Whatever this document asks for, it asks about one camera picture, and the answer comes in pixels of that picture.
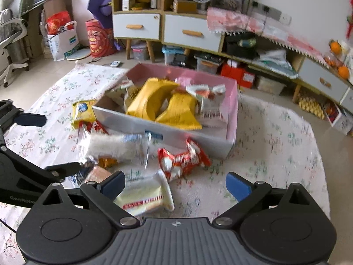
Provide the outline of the orange white snack packet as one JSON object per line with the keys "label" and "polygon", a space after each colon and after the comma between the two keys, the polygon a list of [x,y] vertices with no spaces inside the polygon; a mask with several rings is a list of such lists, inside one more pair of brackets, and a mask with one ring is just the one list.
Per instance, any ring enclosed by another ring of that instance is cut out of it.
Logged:
{"label": "orange white snack packet", "polygon": [[98,158],[98,166],[100,166],[101,168],[109,169],[116,165],[118,165],[118,161],[114,158],[110,158],[110,157]]}

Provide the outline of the white patterned snack packet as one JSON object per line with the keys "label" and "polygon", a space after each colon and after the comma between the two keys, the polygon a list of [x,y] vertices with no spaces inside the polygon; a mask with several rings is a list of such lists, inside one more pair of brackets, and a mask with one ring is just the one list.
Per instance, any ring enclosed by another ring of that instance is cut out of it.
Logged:
{"label": "white patterned snack packet", "polygon": [[137,87],[132,80],[124,79],[120,84],[107,90],[105,96],[109,97],[126,112],[139,91],[140,88]]}

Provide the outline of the clear white rice cracker pack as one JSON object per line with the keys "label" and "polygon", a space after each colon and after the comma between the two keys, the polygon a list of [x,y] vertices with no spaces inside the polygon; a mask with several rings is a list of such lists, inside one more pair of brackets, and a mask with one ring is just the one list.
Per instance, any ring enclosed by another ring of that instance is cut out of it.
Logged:
{"label": "clear white rice cracker pack", "polygon": [[81,152],[84,157],[112,158],[119,163],[145,166],[151,141],[150,133],[91,133],[81,141]]}

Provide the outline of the red white snack packet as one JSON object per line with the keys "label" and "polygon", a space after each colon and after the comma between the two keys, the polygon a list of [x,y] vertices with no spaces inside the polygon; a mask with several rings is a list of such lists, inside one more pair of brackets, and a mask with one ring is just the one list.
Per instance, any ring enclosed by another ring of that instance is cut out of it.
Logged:
{"label": "red white snack packet", "polygon": [[196,167],[211,166],[211,160],[197,142],[188,138],[186,147],[186,151],[180,154],[172,154],[165,148],[158,149],[159,165],[168,181],[189,175]]}

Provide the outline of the red cartoon bag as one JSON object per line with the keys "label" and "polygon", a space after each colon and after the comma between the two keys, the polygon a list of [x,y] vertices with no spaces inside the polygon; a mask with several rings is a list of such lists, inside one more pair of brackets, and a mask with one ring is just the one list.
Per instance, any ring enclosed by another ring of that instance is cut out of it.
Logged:
{"label": "red cartoon bag", "polygon": [[86,29],[92,57],[110,56],[117,51],[112,29],[105,29],[96,19],[88,20]]}

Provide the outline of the pale yellow cracker packet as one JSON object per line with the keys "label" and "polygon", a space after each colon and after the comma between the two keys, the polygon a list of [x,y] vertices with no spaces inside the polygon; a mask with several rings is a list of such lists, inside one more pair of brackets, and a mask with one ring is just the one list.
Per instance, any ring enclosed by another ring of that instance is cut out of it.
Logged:
{"label": "pale yellow cracker packet", "polygon": [[161,169],[154,175],[126,181],[114,203],[135,217],[160,208],[169,212],[175,209],[169,182]]}

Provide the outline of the gold snack packet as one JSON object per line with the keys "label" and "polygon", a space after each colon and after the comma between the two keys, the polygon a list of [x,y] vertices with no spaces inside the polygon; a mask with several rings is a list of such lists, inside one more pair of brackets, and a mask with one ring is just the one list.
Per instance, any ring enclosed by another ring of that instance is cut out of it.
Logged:
{"label": "gold snack packet", "polygon": [[155,122],[175,127],[184,131],[202,130],[195,111],[198,105],[196,98],[186,92],[176,92],[169,100],[169,105]]}
{"label": "gold snack packet", "polygon": [[178,83],[168,79],[147,79],[129,105],[126,114],[155,121],[163,102],[178,86]]}

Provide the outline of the yellow blue biscuit packet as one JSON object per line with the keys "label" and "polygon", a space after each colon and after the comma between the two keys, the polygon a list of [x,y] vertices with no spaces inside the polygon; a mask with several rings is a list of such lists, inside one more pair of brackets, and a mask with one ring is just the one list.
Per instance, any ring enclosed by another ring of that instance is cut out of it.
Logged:
{"label": "yellow blue biscuit packet", "polygon": [[72,113],[72,126],[73,128],[79,128],[81,123],[92,123],[96,120],[96,116],[93,111],[93,106],[97,100],[81,100],[74,104]]}

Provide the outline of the pink cardboard box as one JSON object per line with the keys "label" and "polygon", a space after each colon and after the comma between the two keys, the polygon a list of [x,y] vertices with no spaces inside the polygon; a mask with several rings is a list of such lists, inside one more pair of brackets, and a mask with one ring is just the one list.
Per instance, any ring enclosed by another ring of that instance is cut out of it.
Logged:
{"label": "pink cardboard box", "polygon": [[235,80],[187,68],[139,63],[111,85],[93,106],[107,128],[151,133],[166,145],[183,148],[187,138],[210,156],[225,159],[236,141],[238,84]]}

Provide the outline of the purple hat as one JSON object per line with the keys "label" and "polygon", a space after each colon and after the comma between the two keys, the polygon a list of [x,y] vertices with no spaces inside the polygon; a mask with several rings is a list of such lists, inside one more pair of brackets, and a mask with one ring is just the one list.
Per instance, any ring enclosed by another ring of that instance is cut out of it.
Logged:
{"label": "purple hat", "polygon": [[89,0],[87,9],[104,29],[113,27],[112,0]]}

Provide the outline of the red gift box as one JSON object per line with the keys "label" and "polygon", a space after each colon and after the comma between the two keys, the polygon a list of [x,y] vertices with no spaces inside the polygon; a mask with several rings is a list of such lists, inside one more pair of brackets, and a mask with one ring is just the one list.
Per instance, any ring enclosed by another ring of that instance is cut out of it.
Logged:
{"label": "red gift box", "polygon": [[252,88],[255,81],[255,74],[250,73],[245,68],[229,66],[227,63],[221,68],[221,76],[234,79],[237,81],[239,87],[248,89]]}

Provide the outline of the white barcode snack packet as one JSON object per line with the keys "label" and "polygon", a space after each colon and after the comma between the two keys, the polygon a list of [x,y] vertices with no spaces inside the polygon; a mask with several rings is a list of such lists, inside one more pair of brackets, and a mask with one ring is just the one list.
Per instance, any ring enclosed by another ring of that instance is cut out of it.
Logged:
{"label": "white barcode snack packet", "polygon": [[213,87],[203,85],[203,88],[197,91],[200,96],[200,118],[206,121],[224,121],[221,114],[221,104],[225,98],[225,85],[219,84]]}

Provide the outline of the red floral snack packet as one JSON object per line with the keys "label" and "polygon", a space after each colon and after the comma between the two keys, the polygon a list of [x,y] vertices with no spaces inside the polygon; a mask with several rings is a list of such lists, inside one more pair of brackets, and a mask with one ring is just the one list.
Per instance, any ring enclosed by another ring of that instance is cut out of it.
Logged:
{"label": "red floral snack packet", "polygon": [[79,129],[81,129],[84,134],[88,134],[88,133],[108,134],[105,127],[103,127],[103,125],[99,121],[94,121],[94,122],[80,121]]}

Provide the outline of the wooden cabinet with drawers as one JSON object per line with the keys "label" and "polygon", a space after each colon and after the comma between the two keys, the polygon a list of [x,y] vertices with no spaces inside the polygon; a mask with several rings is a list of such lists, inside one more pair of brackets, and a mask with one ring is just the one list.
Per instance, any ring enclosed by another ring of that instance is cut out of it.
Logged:
{"label": "wooden cabinet with drawers", "polygon": [[[140,39],[147,45],[161,42],[185,51],[234,58],[251,69],[293,80],[298,89],[307,88],[352,110],[352,73],[349,71],[348,80],[339,76],[338,67],[344,66],[339,56],[321,53],[329,65],[327,69],[252,32],[211,32],[207,25],[209,7],[213,7],[212,0],[206,11],[200,11],[200,5],[192,0],[112,0],[114,37],[127,42]],[[272,11],[264,4],[250,0],[243,14],[286,30],[272,22]]]}

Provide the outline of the white shopping bag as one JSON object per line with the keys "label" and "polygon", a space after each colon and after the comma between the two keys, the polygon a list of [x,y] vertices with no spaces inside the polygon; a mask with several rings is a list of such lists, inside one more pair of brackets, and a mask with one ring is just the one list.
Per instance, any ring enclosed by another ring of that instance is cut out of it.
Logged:
{"label": "white shopping bag", "polygon": [[77,22],[68,22],[61,32],[48,35],[49,47],[54,61],[63,61],[75,53],[79,46]]}

